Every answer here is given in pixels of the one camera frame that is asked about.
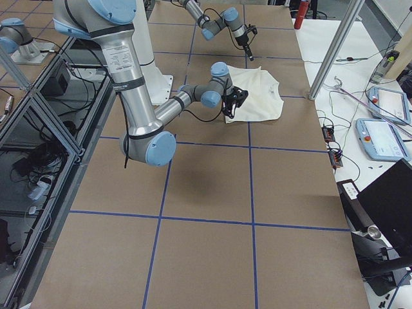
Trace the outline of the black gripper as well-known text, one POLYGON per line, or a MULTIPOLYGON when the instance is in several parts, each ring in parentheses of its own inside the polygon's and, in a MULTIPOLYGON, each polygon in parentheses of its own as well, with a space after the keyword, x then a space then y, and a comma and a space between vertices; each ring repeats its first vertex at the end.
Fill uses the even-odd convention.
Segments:
POLYGON ((252 54, 252 51, 250 49, 250 44, 249 44, 249 33, 252 33, 253 35, 258 34, 258 30, 255 25, 249 24, 248 26, 243 24, 241 25, 238 29, 233 31, 234 38, 239 46, 243 48, 245 51, 246 56, 250 61, 254 60, 254 56, 252 54))
POLYGON ((224 115, 229 118, 234 118, 233 111, 240 108, 247 97, 248 91, 237 86, 232 88, 231 94, 225 91, 222 96, 222 111, 224 111, 224 115))

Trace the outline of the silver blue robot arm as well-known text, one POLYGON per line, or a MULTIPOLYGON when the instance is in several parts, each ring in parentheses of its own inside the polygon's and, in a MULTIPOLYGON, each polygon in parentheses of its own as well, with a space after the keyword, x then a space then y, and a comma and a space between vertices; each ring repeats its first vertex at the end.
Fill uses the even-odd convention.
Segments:
POLYGON ((196 21, 205 40, 210 41, 224 29, 228 29, 233 45, 243 50, 250 61, 254 61, 250 44, 258 34, 258 30, 252 24, 246 25, 236 8, 232 6, 218 13, 212 8, 202 10, 197 1, 176 2, 177 6, 184 8, 196 21))
POLYGON ((152 166, 168 164, 176 151, 174 135, 164 127, 193 102, 234 112, 248 91, 233 84, 224 62, 211 66, 206 85, 184 85, 177 95, 154 108, 132 36, 136 1, 54 1, 55 29, 70 37, 96 42, 103 53, 113 89, 123 105, 127 130, 120 146, 127 159, 152 166))

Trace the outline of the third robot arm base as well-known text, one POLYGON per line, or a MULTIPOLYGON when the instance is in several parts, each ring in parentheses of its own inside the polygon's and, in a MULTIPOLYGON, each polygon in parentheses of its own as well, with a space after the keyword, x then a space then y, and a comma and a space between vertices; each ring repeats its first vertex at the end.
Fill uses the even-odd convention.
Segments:
POLYGON ((20 18, 1 21, 1 48, 16 64, 41 64, 46 54, 20 18))

